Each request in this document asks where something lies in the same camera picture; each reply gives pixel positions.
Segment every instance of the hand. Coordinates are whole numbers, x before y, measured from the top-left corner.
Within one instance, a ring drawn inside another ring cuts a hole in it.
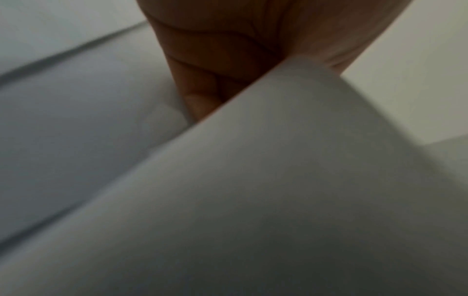
[[[139,0],[197,120],[283,59],[338,73],[410,0]]]

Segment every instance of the palm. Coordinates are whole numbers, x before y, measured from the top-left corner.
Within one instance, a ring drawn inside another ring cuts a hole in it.
[[[196,119],[286,56],[341,72],[409,0],[139,0]]]

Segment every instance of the beige wall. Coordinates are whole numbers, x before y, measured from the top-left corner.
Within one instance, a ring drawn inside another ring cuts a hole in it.
[[[345,77],[418,143],[468,134],[468,0],[415,0]]]

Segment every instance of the white surface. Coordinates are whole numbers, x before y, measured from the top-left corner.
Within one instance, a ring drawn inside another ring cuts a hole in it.
[[[189,125],[146,26],[0,85],[0,241],[93,197]]]
[[[420,144],[468,134],[468,1],[415,0],[345,77]]]
[[[144,20],[135,0],[0,0],[0,75]]]

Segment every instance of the human hand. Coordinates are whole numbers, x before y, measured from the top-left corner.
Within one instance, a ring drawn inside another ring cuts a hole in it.
[[[201,120],[283,59],[338,73],[410,0],[138,0],[176,86]]]

